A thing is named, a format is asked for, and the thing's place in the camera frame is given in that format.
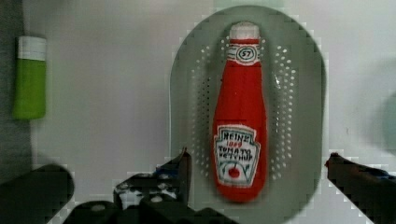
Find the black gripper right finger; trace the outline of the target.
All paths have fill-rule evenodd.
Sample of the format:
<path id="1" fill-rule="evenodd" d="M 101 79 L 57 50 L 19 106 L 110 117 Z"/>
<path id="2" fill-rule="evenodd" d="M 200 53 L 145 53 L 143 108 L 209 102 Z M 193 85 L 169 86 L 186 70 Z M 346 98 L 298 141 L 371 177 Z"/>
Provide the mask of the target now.
<path id="1" fill-rule="evenodd" d="M 338 153 L 326 160 L 327 178 L 374 224 L 395 224 L 396 182 L 388 172 Z"/>

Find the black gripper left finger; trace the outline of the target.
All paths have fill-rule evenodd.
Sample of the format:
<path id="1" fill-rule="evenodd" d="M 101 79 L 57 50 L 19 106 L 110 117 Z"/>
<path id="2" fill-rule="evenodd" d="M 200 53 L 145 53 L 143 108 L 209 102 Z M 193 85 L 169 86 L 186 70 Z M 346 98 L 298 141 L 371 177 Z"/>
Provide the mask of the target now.
<path id="1" fill-rule="evenodd" d="M 139 205 L 143 199 L 157 195 L 167 195 L 187 204 L 190 187 L 191 155 L 183 147 L 175 158 L 154 172 L 135 174 L 119 183 L 113 190 L 113 200 L 120 209 Z"/>

